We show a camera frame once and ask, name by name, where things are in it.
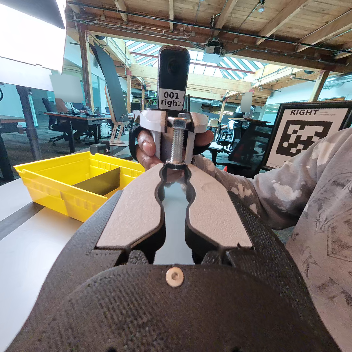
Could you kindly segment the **black flat panel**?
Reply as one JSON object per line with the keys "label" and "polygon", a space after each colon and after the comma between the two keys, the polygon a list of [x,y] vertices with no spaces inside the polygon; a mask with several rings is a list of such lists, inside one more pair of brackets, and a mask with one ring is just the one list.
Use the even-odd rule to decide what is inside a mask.
{"label": "black flat panel", "polygon": [[123,91],[112,58],[97,44],[90,44],[90,48],[98,61],[106,81],[111,102],[111,115],[115,116],[117,122],[129,122]]}

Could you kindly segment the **wooden board stand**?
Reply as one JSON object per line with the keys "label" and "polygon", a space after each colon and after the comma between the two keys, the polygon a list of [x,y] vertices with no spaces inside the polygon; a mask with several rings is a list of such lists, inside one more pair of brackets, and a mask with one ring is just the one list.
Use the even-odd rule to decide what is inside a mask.
{"label": "wooden board stand", "polygon": [[122,136],[122,132],[123,132],[124,127],[127,124],[129,124],[130,120],[125,114],[122,114],[118,121],[116,120],[107,86],[105,86],[104,91],[105,91],[106,99],[108,102],[111,120],[113,123],[112,135],[109,140],[109,145],[110,146],[127,147],[129,145],[129,142],[122,141],[121,136]]}

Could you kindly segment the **wooden desk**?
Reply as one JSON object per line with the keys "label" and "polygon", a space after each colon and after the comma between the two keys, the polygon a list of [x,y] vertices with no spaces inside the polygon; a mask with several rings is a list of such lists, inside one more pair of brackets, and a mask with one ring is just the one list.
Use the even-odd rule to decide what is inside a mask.
{"label": "wooden desk", "polygon": [[101,138],[101,130],[98,125],[101,125],[103,123],[107,123],[108,121],[111,121],[111,116],[110,115],[85,115],[85,116],[80,116],[80,115],[74,115],[74,114],[69,114],[69,113],[53,113],[53,112],[44,112],[45,115],[51,116],[51,117],[56,117],[58,120],[65,120],[68,121],[69,124],[69,131],[68,131],[68,143],[69,143],[69,150],[70,153],[76,152],[75,149],[75,144],[74,144],[74,137],[73,137],[73,129],[72,129],[72,121],[74,120],[80,120],[86,122],[89,126],[92,125],[95,127],[94,130],[94,143],[97,144],[99,142],[99,139]]}
{"label": "wooden desk", "polygon": [[[1,116],[0,133],[5,134],[17,132],[19,134],[24,134],[26,128],[20,125],[21,122],[25,122],[25,119],[10,116]],[[1,182],[11,182],[15,179],[2,135],[0,135],[0,169]]]}

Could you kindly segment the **person's right forearm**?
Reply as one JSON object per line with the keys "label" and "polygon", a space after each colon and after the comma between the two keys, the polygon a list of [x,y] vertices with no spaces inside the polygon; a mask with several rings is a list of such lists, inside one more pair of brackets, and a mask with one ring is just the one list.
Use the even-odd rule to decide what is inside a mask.
{"label": "person's right forearm", "polygon": [[240,197],[268,226],[281,230],[312,216],[310,203],[321,196],[351,189],[351,128],[340,130],[290,158],[277,169],[254,178],[219,170],[207,158],[194,156],[192,164]]}

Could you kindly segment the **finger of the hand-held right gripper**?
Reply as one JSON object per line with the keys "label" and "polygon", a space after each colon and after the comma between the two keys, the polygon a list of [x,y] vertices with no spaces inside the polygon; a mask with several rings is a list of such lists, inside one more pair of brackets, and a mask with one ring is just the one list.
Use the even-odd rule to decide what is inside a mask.
{"label": "finger of the hand-held right gripper", "polygon": [[208,127],[208,116],[195,112],[186,112],[185,117],[190,120],[186,125],[186,152],[185,164],[190,164],[193,156],[203,152],[202,148],[195,147],[196,134],[205,133]]}
{"label": "finger of the hand-held right gripper", "polygon": [[151,132],[156,145],[156,157],[163,163],[169,158],[168,113],[163,110],[143,110],[140,125]]}

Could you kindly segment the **framed marker sign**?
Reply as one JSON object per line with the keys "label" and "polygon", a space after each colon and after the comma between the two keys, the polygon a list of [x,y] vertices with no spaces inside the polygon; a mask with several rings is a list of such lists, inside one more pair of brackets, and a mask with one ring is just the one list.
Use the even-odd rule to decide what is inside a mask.
{"label": "framed marker sign", "polygon": [[352,101],[281,103],[261,169],[280,168],[315,142],[351,127]]}

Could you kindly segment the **silver hex bolt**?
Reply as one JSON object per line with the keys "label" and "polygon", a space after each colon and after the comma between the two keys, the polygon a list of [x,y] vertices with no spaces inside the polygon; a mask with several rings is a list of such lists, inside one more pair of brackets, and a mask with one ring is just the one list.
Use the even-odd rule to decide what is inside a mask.
{"label": "silver hex bolt", "polygon": [[184,132],[191,126],[189,113],[179,113],[177,117],[168,117],[168,124],[173,129],[173,141],[171,145],[171,156],[167,160],[168,164],[184,165],[183,142]]}

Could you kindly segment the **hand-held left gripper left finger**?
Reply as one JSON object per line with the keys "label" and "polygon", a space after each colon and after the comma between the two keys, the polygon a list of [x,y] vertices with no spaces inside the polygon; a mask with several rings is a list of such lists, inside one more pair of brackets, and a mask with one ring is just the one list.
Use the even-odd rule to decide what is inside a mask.
{"label": "hand-held left gripper left finger", "polygon": [[165,212],[158,195],[164,179],[163,163],[153,166],[122,191],[96,247],[122,250],[129,254],[142,251],[148,261],[165,242]]}

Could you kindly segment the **silver hex nut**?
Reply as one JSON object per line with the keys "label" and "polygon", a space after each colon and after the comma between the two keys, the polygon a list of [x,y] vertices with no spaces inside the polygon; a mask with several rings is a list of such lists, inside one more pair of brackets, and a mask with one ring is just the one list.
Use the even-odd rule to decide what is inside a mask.
{"label": "silver hex nut", "polygon": [[166,163],[164,169],[162,171],[163,175],[183,175],[185,172],[187,173],[189,168],[186,164],[174,164],[174,163]]}

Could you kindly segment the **black mesh office chair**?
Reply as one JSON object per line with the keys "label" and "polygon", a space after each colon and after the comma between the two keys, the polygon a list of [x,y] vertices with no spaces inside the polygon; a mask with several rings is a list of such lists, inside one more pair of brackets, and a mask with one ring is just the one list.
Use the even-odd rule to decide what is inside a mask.
{"label": "black mesh office chair", "polygon": [[226,167],[226,171],[230,174],[253,178],[261,169],[272,129],[273,125],[262,124],[260,121],[250,122],[227,161],[217,162],[217,154],[221,152],[221,149],[213,143],[210,145],[208,150],[212,155],[212,162],[215,166]]}

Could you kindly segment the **ceiling projector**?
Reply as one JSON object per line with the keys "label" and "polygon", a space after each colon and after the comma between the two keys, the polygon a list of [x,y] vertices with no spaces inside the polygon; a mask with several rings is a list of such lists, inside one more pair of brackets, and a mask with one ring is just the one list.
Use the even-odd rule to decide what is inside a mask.
{"label": "ceiling projector", "polygon": [[214,38],[207,42],[202,61],[218,65],[224,58],[225,54],[226,52],[223,43]]}

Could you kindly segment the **person's right hand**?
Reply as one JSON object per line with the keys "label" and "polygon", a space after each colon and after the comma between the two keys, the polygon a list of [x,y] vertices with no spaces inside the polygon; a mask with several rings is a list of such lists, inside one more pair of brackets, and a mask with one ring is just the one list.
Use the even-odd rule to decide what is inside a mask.
{"label": "person's right hand", "polygon": [[[212,131],[207,130],[205,133],[195,135],[193,156],[202,153],[208,147],[214,138]],[[150,132],[142,129],[137,136],[138,146],[135,147],[137,161],[144,167],[145,171],[154,167],[162,161],[156,156],[156,145]]]}

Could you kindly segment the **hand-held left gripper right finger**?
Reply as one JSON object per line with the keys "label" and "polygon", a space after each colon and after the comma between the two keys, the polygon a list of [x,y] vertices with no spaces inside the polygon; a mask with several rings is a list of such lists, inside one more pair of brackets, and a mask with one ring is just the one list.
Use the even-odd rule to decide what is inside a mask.
{"label": "hand-held left gripper right finger", "polygon": [[254,246],[226,188],[215,178],[189,164],[184,171],[186,186],[185,241],[194,263],[214,252],[219,262],[254,255]]}

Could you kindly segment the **studio light panel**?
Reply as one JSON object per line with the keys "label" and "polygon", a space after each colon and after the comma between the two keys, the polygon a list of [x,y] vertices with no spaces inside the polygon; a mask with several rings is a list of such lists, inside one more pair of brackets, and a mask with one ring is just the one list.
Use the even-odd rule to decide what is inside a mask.
{"label": "studio light panel", "polygon": [[67,1],[1,1],[1,83],[14,86],[34,160],[42,159],[30,90],[52,91],[50,76],[61,73]]}

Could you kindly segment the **yellow plastic bin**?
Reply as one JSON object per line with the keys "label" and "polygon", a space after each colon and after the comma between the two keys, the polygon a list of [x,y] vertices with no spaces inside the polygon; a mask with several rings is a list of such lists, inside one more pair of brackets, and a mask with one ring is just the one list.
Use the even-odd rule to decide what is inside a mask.
{"label": "yellow plastic bin", "polygon": [[73,153],[16,165],[33,202],[81,222],[144,173],[139,163],[100,153]]}

